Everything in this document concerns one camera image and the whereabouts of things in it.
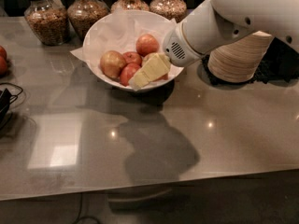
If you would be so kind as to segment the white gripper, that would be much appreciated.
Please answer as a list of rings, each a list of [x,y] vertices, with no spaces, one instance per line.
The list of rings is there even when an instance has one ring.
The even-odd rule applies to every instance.
[[[171,63],[187,67],[201,60],[204,53],[197,48],[200,38],[199,27],[195,23],[178,23],[164,38],[163,51],[169,58],[164,53],[150,58],[129,80],[129,87],[133,91],[146,88],[157,78],[168,74]]]

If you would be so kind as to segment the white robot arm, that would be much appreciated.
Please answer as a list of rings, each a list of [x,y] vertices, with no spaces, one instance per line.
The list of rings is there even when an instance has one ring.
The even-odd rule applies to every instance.
[[[299,0],[205,0],[166,34],[163,52],[174,66],[187,67],[257,31],[299,52]]]

